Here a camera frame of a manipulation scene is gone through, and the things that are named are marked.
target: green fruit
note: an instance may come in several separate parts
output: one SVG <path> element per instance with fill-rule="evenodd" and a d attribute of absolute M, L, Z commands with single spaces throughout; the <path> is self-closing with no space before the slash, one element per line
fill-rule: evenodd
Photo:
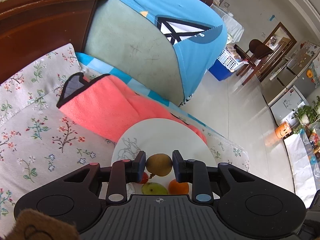
<path fill-rule="evenodd" d="M 146 168 L 151 173 L 149 179 L 155 175 L 164 177 L 172 170 L 172 160 L 167 154 L 157 153 L 147 159 Z"/>
<path fill-rule="evenodd" d="M 159 183 L 147 182 L 142 186 L 144 195 L 168 195 L 167 189 Z"/>

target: wooden headboard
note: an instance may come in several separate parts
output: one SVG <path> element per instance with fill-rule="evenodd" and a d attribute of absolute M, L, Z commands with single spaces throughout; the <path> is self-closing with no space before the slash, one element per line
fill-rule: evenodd
<path fill-rule="evenodd" d="M 0 0 L 0 84 L 72 43 L 83 51 L 97 0 Z"/>

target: small white refrigerator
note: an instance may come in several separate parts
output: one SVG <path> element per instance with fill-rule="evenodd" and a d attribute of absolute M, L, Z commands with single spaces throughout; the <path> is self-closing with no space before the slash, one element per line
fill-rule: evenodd
<path fill-rule="evenodd" d="M 296 118 L 291 119 L 293 115 L 292 109 L 297 110 L 298 107 L 304 105 L 309 105 L 307 100 L 296 86 L 293 86 L 273 106 L 271 106 L 270 109 L 276 119 L 277 125 L 281 125 L 283 122 L 287 121 L 292 127 L 299 122 Z"/>

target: white plastic basket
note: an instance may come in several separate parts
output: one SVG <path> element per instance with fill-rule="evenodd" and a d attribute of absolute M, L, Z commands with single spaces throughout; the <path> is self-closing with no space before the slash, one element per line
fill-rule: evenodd
<path fill-rule="evenodd" d="M 222 65 L 224 65 L 230 72 L 234 72 L 237 67 L 241 64 L 240 62 L 237 62 L 227 50 L 223 50 L 220 56 L 218 57 L 218 60 L 221 62 Z"/>

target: ceiling molding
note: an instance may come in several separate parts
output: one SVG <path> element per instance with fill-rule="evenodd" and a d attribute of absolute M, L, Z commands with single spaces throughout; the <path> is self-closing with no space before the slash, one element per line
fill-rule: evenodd
<path fill-rule="evenodd" d="M 317 38 L 320 40 L 320 15 L 317 10 L 313 7 L 309 0 L 300 0 L 302 3 L 298 3 L 297 0 L 289 0 L 290 3 L 299 11 L 299 13 L 306 20 L 312 31 L 315 33 Z"/>

